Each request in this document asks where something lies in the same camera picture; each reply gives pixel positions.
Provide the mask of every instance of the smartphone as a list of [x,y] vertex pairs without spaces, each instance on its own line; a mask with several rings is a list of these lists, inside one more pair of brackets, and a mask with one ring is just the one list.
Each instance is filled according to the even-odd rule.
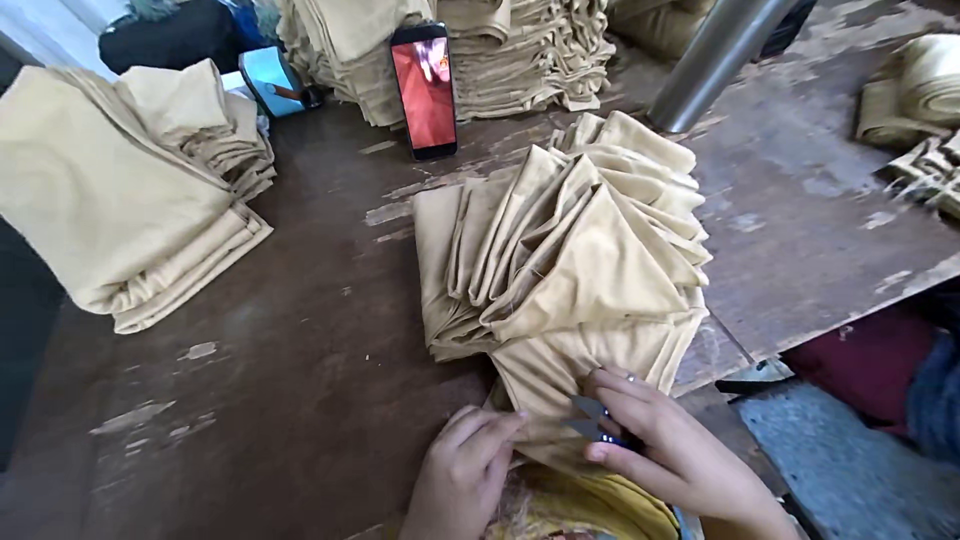
[[446,26],[433,22],[398,28],[390,51],[414,160],[454,155],[457,124]]

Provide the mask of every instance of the dark red cloth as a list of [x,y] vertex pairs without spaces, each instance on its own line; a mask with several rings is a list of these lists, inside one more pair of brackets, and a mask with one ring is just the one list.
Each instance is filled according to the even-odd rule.
[[935,327],[909,307],[887,307],[782,355],[805,380],[856,409],[871,428],[906,436],[906,395]]

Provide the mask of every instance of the phone screen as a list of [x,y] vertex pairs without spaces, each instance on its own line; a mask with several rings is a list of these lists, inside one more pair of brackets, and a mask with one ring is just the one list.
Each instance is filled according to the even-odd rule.
[[413,148],[456,142],[446,37],[401,43],[391,49]]

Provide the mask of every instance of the worn table surface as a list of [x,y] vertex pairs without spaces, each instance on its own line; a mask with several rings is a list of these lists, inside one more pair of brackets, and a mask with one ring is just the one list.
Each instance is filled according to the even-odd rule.
[[[823,1],[790,53],[748,66],[674,137],[698,155],[716,257],[676,393],[960,273],[957,232],[892,202],[871,175],[891,155],[849,141],[883,56],[958,27],[934,7]],[[668,69],[621,50],[604,111],[642,110]],[[147,331],[64,308],[0,493],[4,529],[337,539],[401,510],[446,416],[495,377],[482,357],[436,365],[423,348],[410,197],[518,163],[575,116],[469,123],[457,157],[424,164],[354,106],[277,122],[280,177],[252,204],[273,236]],[[215,352],[188,353],[202,343]]]

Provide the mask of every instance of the beige fabric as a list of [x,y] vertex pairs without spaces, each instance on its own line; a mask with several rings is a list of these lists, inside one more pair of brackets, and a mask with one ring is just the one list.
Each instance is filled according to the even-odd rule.
[[897,49],[860,96],[856,137],[906,148],[960,127],[960,36],[935,34]]
[[374,126],[403,120],[386,39],[402,24],[443,21],[457,117],[488,118],[542,110],[598,109],[607,87],[605,0],[278,0],[277,34],[306,80],[356,102]]
[[611,12],[611,30],[647,51],[678,59],[716,0],[620,0]]
[[433,0],[277,0],[276,33],[305,81],[356,102],[374,126],[403,120],[387,39],[400,24],[431,19]]
[[118,333],[150,327],[272,230],[90,72],[26,67],[0,116],[0,213]]
[[134,66],[113,89],[151,140],[224,178],[239,200],[273,184],[273,148],[256,129],[256,103],[224,93],[213,61],[182,71]]
[[626,114],[584,114],[552,140],[485,182],[414,197],[425,339],[438,361],[488,353],[534,414],[518,449],[589,472],[561,423],[569,396],[611,364],[669,391],[707,314],[704,199],[694,156]]
[[890,161],[884,172],[893,178],[888,189],[897,198],[939,208],[960,217],[960,132],[948,138],[931,136]]

